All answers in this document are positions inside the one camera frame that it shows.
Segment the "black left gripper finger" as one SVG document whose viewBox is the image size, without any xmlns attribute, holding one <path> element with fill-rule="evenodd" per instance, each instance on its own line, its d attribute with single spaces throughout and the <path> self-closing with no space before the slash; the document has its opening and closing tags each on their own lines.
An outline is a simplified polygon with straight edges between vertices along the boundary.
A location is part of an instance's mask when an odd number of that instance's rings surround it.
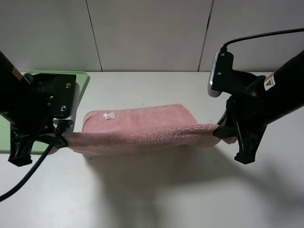
<svg viewBox="0 0 304 228">
<path fill-rule="evenodd" d="M 34 137 L 33 135 L 25 135 L 23 133 L 10 134 L 10 156 L 8 161 L 16 166 L 25 166 L 32 163 L 31 150 L 34 142 L 42 142 L 49 145 L 51 136 L 42 135 Z"/>
<path fill-rule="evenodd" d="M 55 134 L 45 134 L 40 136 L 40 142 L 50 145 L 55 140 Z M 59 139 L 54 143 L 53 147 L 61 149 L 68 146 L 67 140 L 60 136 Z"/>
</svg>

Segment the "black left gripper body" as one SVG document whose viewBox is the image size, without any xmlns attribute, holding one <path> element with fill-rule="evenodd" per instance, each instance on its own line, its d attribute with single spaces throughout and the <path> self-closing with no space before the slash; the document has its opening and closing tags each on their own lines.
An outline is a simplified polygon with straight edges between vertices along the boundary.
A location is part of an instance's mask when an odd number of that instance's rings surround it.
<svg viewBox="0 0 304 228">
<path fill-rule="evenodd" d="M 41 135 L 43 129 L 47 127 L 47 121 L 49 117 L 45 115 L 40 115 L 35 117 L 34 120 L 21 120 L 23 117 L 29 118 L 32 115 L 26 114 L 26 111 L 30 112 L 34 110 L 34 106 L 47 109 L 48 103 L 46 98 L 39 95 L 38 92 L 34 95 L 34 90 L 30 88 L 32 84 L 32 75 L 23 76 L 20 73 L 10 73 L 9 74 L 9 122 L 11 133 L 23 133 L 25 135 L 33 135 L 38 137 Z M 63 132 L 67 128 L 67 123 L 65 122 Z"/>
</svg>

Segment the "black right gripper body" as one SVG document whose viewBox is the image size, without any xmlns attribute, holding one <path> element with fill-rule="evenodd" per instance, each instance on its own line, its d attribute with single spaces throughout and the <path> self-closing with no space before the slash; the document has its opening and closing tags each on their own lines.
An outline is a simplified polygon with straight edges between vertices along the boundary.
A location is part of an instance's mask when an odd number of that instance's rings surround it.
<svg viewBox="0 0 304 228">
<path fill-rule="evenodd" d="M 233 69 L 233 77 L 232 94 L 225 111 L 234 112 L 237 127 L 256 129 L 267 126 L 273 112 L 266 106 L 266 76 Z"/>
</svg>

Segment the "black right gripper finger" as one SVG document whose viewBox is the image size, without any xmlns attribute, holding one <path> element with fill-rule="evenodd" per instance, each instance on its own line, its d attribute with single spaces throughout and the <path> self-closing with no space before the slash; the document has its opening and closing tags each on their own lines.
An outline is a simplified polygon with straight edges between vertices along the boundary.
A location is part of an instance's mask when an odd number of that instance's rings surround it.
<svg viewBox="0 0 304 228">
<path fill-rule="evenodd" d="M 237 162 L 240 162 L 242 164 L 250 164 L 255 162 L 256 153 L 265 130 L 266 126 L 256 129 L 238 127 L 237 141 L 239 145 L 239 151 L 234 157 Z"/>
<path fill-rule="evenodd" d="M 217 129 L 213 132 L 213 136 L 224 139 L 237 139 L 238 127 L 236 115 L 233 111 L 226 111 L 218 122 Z"/>
</svg>

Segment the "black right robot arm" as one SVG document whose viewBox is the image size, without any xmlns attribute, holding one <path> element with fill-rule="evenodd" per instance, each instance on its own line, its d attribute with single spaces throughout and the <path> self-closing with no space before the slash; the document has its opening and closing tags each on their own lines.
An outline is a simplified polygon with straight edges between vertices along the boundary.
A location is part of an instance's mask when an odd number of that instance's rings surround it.
<svg viewBox="0 0 304 228">
<path fill-rule="evenodd" d="M 230 52 L 215 55 L 208 94 L 218 97 L 224 92 L 230 97 L 213 135 L 236 137 L 239 151 L 234 159 L 249 164 L 255 161 L 266 127 L 303 107 L 304 54 L 300 52 L 269 76 L 237 71 L 232 64 Z"/>
</svg>

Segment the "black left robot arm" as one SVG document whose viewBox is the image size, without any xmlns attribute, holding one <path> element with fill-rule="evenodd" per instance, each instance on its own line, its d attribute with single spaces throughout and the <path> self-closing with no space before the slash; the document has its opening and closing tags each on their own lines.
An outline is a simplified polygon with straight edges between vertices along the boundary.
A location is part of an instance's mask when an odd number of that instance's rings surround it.
<svg viewBox="0 0 304 228">
<path fill-rule="evenodd" d="M 32 163 L 34 142 L 64 148 L 73 131 L 79 98 L 76 75 L 22 75 L 0 55 L 0 114 L 10 123 L 10 156 L 16 166 Z"/>
</svg>

